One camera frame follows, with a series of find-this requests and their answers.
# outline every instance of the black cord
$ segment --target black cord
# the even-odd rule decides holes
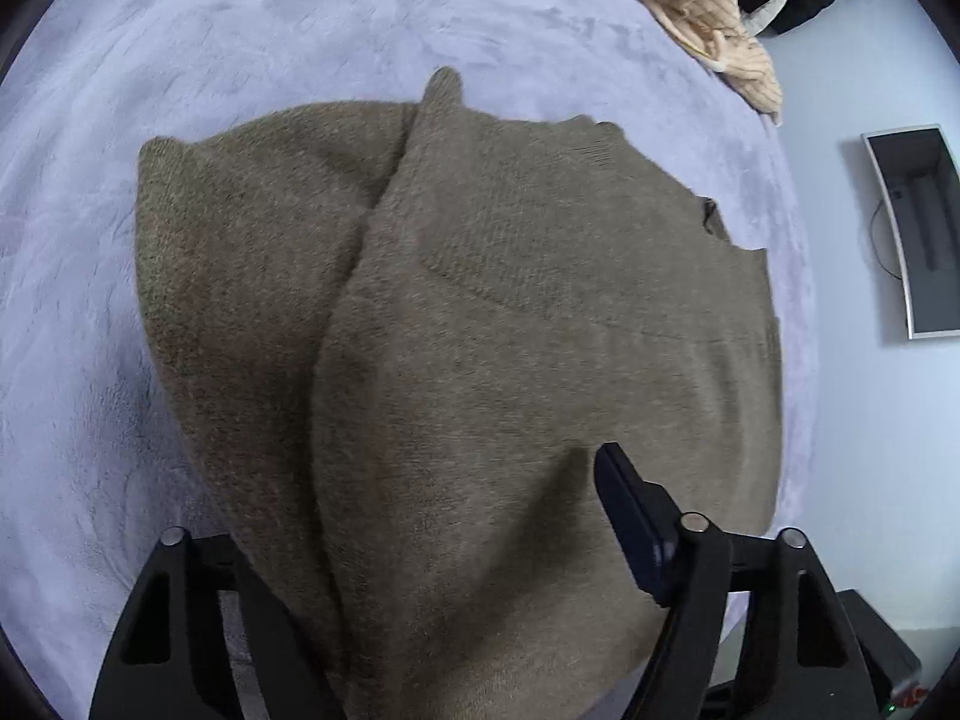
[[[885,274],[888,274],[888,275],[893,276],[894,279],[896,279],[896,280],[898,280],[898,281],[902,281],[902,280],[904,280],[904,279],[902,278],[902,276],[896,275],[896,274],[894,273],[894,271],[891,271],[891,269],[888,269],[887,266],[885,266],[885,264],[883,264],[883,261],[880,259],[880,252],[877,251],[877,240],[875,240],[875,238],[874,238],[874,222],[877,221],[877,214],[880,213],[880,209],[881,209],[882,207],[883,207],[883,200],[881,200],[879,203],[877,203],[877,208],[874,209],[874,214],[870,217],[870,225],[869,225],[869,227],[870,227],[870,246],[874,249],[874,257],[875,257],[875,260],[877,260],[877,264],[883,269],[883,272],[884,272]]]

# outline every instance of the knit fabric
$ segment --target knit fabric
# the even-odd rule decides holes
[[[781,451],[762,251],[611,124],[440,71],[141,151],[137,279],[192,461],[353,718],[578,717],[662,612],[592,486],[618,440],[760,533]]]
[[[784,93],[773,60],[743,25],[737,0],[640,0],[690,55],[723,74],[761,113],[779,120]]]

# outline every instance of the beige quilted fabric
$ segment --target beige quilted fabric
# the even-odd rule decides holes
[[[747,103],[779,122],[784,93],[773,61],[744,28],[736,0],[640,0],[662,27]]]

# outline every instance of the bedspread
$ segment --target bedspread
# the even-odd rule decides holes
[[[316,100],[588,114],[767,247],[799,507],[815,348],[805,240],[771,122],[634,0],[57,0],[0,85],[0,622],[65,720],[85,717],[157,533],[219,529],[157,386],[133,285],[136,153]]]

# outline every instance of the silver screw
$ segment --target silver screw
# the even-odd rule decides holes
[[[699,512],[687,512],[680,518],[680,525],[690,533],[704,533],[710,527],[710,521]]]
[[[794,549],[803,549],[806,546],[806,536],[796,528],[785,528],[781,531],[781,538],[784,544]]]
[[[173,547],[184,540],[186,531],[183,528],[167,528],[160,534],[160,543],[165,547]]]

